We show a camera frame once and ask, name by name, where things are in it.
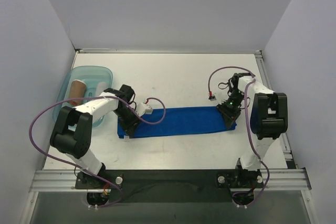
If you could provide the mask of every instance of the white tabletop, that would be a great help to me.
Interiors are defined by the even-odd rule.
[[[112,87],[122,84],[136,92],[136,102],[147,97],[161,99],[167,108],[215,106],[208,100],[209,75],[223,66],[240,66],[251,70],[261,81],[254,55],[207,54],[78,54],[73,67],[103,66],[113,73]],[[213,76],[217,84],[227,81],[240,70],[221,70]],[[160,105],[151,101],[153,108]],[[248,144],[245,116],[242,113],[234,131],[201,135],[135,138],[128,142],[117,136],[117,117],[108,113],[92,130],[91,150],[107,169],[233,169]],[[70,159],[50,147],[49,154]],[[268,150],[269,168],[287,168],[279,139]],[[44,169],[73,169],[47,158]]]

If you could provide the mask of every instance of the white wall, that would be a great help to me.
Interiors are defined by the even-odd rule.
[[[76,48],[264,49],[290,0],[50,0]]]
[[[75,52],[48,0],[0,0],[0,219],[18,223],[41,155],[33,117],[56,100]],[[48,145],[51,113],[34,130]]]
[[[289,102],[288,138],[306,167],[321,223],[336,221],[336,0],[292,0],[265,63]]]

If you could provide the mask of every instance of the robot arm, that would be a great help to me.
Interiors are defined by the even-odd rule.
[[[134,95],[130,86],[123,85],[120,90],[106,89],[100,96],[115,96],[129,103]],[[137,104],[137,114],[151,114],[152,108],[144,103]],[[70,108],[63,107],[57,117],[54,130],[50,138],[50,145],[65,153],[77,165],[94,173],[104,171],[104,165],[95,157],[90,149],[92,123],[110,111],[118,116],[118,123],[123,130],[133,137],[140,119],[122,102],[113,98],[92,100],[83,105]],[[75,131],[69,126],[76,126]]]
[[[253,78],[248,73],[236,73],[228,81],[229,99],[225,100],[220,97],[221,95],[216,95],[217,109],[228,129],[240,116],[245,87],[251,81]],[[263,159],[274,140],[287,130],[287,96],[284,93],[275,93],[258,81],[251,84],[247,92],[252,104],[252,106],[245,104],[250,118],[250,129],[254,133],[252,144]],[[260,169],[260,161],[251,147],[241,156],[240,164],[242,169]]]

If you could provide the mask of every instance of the blue towel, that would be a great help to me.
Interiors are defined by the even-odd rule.
[[[163,114],[163,109],[153,110],[150,115],[143,115],[142,118],[149,122],[158,121]],[[173,136],[189,134],[215,133],[234,130],[227,129],[222,116],[216,107],[185,107],[166,109],[166,117],[156,125],[140,123],[135,130],[134,138],[151,136]],[[119,138],[127,135],[118,124]]]

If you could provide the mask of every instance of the metal frame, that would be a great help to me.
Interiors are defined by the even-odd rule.
[[[259,72],[260,72],[260,75],[261,75],[261,80],[263,81],[263,84],[266,87],[268,87],[269,89],[272,89],[269,78],[267,76],[267,72],[266,72],[266,68],[265,68],[265,64],[264,64],[264,59],[263,59],[262,55],[261,54],[255,54],[255,57],[256,57],[258,69],[259,69]],[[283,150],[284,153],[285,152],[286,153],[291,153],[286,133],[281,135],[280,144],[281,144],[281,147],[282,147],[282,150]]]
[[[111,53],[110,49],[90,50],[80,49],[78,52],[86,53]],[[261,74],[261,79],[265,86],[271,89],[270,81],[268,79],[264,60],[261,51],[255,52],[256,62]],[[284,152],[286,161],[293,161],[290,145],[286,134],[282,134],[281,146]],[[266,171],[261,170],[262,176],[267,177]],[[24,208],[20,223],[30,223],[35,208],[38,192],[98,192],[101,189],[78,190],[75,189],[76,176],[72,170],[38,170],[35,172],[34,179],[28,194],[27,204]],[[313,201],[310,193],[310,183],[305,169],[271,169],[270,180],[266,190],[300,190],[306,205],[306,209],[312,224],[318,224],[316,211],[314,209]]]
[[[223,51],[193,51],[193,50],[129,50],[129,49],[110,49],[110,48],[82,48],[76,49],[80,54],[212,54],[212,55],[252,55],[252,54],[261,54],[261,51],[235,51],[235,52],[223,52]]]
[[[266,170],[260,170],[266,180]],[[38,170],[35,173],[31,192],[100,192],[102,189],[75,189],[76,176],[72,170]],[[271,169],[270,180],[266,190],[310,190],[309,179],[305,169]]]

